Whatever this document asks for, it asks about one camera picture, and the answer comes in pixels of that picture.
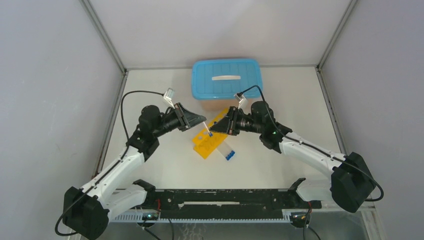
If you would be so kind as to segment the yellow test tube rack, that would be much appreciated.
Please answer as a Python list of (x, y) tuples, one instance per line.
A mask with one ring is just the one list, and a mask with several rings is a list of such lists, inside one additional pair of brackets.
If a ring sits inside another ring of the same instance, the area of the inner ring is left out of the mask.
[[(207, 123), (207, 126), (210, 128), (214, 123), (221, 120), (226, 115), (228, 110), (222, 110), (213, 120), (210, 120)], [(192, 142), (194, 143), (193, 150), (197, 152), (203, 159), (207, 159), (211, 153), (217, 150), (217, 147), (228, 137), (228, 135), (223, 133), (211, 133), (213, 136), (208, 136), (206, 129), (204, 128), (192, 139)]]

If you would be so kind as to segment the blue plastic box lid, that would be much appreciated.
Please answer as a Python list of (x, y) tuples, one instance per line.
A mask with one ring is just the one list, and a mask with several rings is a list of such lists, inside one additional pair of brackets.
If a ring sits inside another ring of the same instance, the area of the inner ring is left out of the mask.
[(263, 88), (259, 63), (252, 58), (200, 60), (192, 66), (191, 93), (196, 100), (229, 100), (243, 92), (248, 99), (259, 98)]

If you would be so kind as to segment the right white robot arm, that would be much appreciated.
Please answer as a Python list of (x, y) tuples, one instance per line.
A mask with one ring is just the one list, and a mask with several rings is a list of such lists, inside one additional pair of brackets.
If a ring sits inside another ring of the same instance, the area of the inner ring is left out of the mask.
[(266, 148), (294, 157), (323, 174), (326, 180), (304, 179), (289, 194), (289, 203), (295, 208), (310, 201), (333, 200), (343, 210), (355, 213), (363, 203), (372, 201), (369, 196), (375, 188), (381, 188), (360, 154), (334, 152), (305, 140), (277, 122), (265, 101), (254, 102), (250, 113), (231, 106), (209, 130), (229, 136), (241, 131), (259, 134)]

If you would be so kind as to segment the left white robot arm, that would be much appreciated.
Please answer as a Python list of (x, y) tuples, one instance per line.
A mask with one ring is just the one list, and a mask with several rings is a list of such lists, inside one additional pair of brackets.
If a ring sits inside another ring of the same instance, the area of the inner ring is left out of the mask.
[(118, 215), (139, 205), (153, 207), (157, 196), (150, 183), (139, 179), (124, 190), (117, 188), (124, 177), (153, 155), (160, 145), (159, 137), (175, 129), (184, 132), (205, 121), (205, 116), (187, 110), (181, 103), (167, 113), (156, 105), (144, 107), (122, 153), (88, 183), (65, 192), (59, 220), (86, 239), (96, 240)]

